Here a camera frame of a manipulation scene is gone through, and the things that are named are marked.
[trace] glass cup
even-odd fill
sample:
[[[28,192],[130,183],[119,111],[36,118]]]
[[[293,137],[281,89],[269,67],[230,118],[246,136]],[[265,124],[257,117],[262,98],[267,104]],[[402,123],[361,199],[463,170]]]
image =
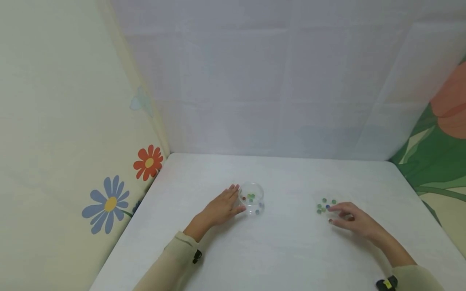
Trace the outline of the glass cup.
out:
[[[246,213],[259,215],[264,211],[264,190],[258,183],[246,182],[241,185],[238,198],[246,206]]]

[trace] table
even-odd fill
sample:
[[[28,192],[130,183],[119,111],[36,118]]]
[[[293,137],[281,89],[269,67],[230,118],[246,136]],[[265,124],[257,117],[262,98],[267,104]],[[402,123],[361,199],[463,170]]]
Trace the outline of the table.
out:
[[[393,164],[197,154],[168,158],[90,290],[131,290],[176,231],[245,181],[263,187],[264,213],[207,233],[180,290],[374,290],[386,258],[317,214],[324,197],[358,205],[446,290],[462,290],[466,260]]]

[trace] white wall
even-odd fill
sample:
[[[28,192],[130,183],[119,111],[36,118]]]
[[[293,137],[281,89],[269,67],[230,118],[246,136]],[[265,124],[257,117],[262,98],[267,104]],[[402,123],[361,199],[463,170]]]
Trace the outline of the white wall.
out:
[[[466,51],[464,0],[112,0],[174,152],[385,160]]]

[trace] sleeve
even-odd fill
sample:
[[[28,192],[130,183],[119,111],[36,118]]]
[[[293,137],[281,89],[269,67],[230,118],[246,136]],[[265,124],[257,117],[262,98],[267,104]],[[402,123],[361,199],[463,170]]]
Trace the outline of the sleeve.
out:
[[[192,262],[197,249],[198,243],[179,231],[133,291],[170,290]]]
[[[443,291],[443,287],[425,268],[417,265],[393,268],[392,273],[398,279],[397,291]]]

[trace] red flower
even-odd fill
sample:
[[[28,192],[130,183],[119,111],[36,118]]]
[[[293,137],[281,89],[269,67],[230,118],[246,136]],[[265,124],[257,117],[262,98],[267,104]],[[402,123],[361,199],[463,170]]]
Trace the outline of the red flower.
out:
[[[456,67],[431,105],[443,132],[466,139],[466,62]]]
[[[135,161],[133,164],[133,168],[139,170],[136,174],[136,179],[139,179],[143,173],[144,181],[149,179],[149,175],[155,177],[157,172],[162,168],[162,161],[164,160],[164,157],[160,154],[160,148],[156,148],[154,151],[154,146],[150,145],[147,151],[140,149],[137,155],[142,161]]]

